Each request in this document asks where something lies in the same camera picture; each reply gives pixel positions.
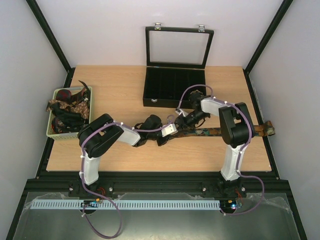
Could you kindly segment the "brown teal patterned tie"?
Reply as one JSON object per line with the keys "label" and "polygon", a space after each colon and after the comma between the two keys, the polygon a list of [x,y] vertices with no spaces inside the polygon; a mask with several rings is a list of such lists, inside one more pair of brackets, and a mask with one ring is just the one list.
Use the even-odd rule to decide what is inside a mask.
{"label": "brown teal patterned tie", "polygon": [[[276,133],[271,121],[266,121],[264,124],[261,125],[255,125],[254,131],[255,133],[253,135],[255,137],[273,136]],[[161,136],[156,140],[156,142],[158,146],[163,146],[169,140],[185,137],[222,137],[222,133],[220,127],[185,129],[179,130],[174,134]]]}

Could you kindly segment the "green perforated plastic basket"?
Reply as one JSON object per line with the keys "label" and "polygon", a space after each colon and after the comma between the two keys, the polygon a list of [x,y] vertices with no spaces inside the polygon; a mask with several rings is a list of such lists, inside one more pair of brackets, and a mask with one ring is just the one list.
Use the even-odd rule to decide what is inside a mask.
{"label": "green perforated plastic basket", "polygon": [[82,86],[56,89],[48,101],[46,135],[54,140],[76,138],[79,130],[92,121],[93,89]]}

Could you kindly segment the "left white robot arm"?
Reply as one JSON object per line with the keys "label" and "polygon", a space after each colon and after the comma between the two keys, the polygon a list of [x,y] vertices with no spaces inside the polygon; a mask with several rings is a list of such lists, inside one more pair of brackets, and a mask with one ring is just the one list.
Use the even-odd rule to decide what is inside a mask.
{"label": "left white robot arm", "polygon": [[86,185],[95,183],[99,178],[99,165],[104,155],[116,142],[140,147],[148,140],[163,140],[177,133],[176,125],[169,120],[163,125],[162,120],[151,114],[143,123],[131,127],[123,122],[116,122],[107,113],[82,128],[78,132],[82,151],[79,177]]}

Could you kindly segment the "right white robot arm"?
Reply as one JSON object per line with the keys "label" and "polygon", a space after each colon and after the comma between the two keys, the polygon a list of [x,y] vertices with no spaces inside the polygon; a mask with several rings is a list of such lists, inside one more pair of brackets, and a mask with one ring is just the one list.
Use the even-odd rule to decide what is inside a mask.
{"label": "right white robot arm", "polygon": [[227,145],[223,167],[220,171],[224,180],[218,183],[218,191],[229,196],[236,189],[233,181],[241,176],[241,164],[245,151],[255,134],[254,125],[244,102],[231,103],[215,96],[204,96],[200,91],[193,91],[189,97],[193,111],[182,110],[182,101],[176,108],[175,120],[180,130],[195,128],[201,120],[210,116],[219,118],[221,137]]}

